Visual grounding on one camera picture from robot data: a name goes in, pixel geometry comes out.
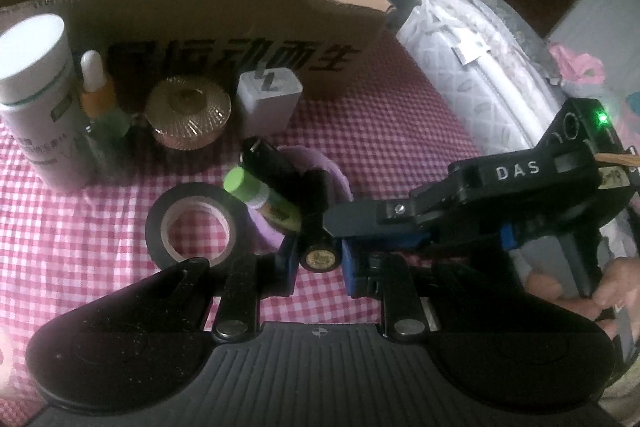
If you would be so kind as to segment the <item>person's right hand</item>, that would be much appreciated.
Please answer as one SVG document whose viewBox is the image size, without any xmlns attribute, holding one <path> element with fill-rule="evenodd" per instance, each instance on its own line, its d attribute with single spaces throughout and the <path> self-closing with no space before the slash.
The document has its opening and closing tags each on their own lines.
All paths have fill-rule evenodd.
<svg viewBox="0 0 640 427">
<path fill-rule="evenodd" d="M 617 324 L 613 320 L 600 319 L 610 308 L 627 310 L 632 338 L 639 339 L 639 259 L 617 258 L 604 271 L 597 290 L 590 298 L 568 298 L 561 284 L 546 274 L 530 272 L 525 290 L 538 298 L 553 303 L 596 322 L 608 337 L 616 335 Z"/>
</svg>

